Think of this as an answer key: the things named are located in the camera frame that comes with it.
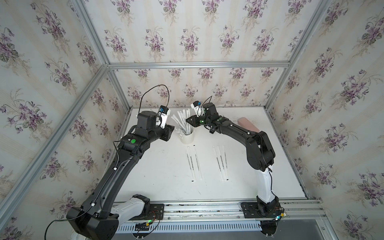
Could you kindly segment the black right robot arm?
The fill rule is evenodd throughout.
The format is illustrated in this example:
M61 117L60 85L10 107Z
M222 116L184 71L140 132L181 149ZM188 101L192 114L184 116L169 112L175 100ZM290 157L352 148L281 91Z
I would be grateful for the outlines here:
M257 172L259 214L266 216L278 207L279 198L273 192L272 166L276 153L268 135L255 132L233 123L221 116L213 103L195 101L191 104L195 114L187 118L187 123L196 128L204 126L211 134L219 133L231 137L246 148L249 165Z

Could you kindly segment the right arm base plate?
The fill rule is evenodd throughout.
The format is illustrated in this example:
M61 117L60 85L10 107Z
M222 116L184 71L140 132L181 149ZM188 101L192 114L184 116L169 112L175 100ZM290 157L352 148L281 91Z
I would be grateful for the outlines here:
M246 219L263 218L279 220L284 216L285 211L278 200L273 200L267 204L263 201L242 202L241 209Z

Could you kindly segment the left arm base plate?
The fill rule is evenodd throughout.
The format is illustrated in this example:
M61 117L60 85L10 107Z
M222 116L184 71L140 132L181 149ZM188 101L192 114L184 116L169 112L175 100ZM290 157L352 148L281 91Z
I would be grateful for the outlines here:
M143 212L139 216L131 218L130 221L163 220L164 208L164 204L150 204L144 207Z

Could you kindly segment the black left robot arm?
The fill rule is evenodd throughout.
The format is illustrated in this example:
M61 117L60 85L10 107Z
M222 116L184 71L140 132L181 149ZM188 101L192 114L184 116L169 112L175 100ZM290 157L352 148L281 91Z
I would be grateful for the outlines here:
M118 141L116 155L95 190L81 204L67 213L67 221L74 231L91 240L110 240L118 227L131 219L150 217L150 199L133 195L116 207L115 199L129 173L139 162L151 143L167 142L174 126L167 124L169 108L161 106L157 112L143 111L138 122Z

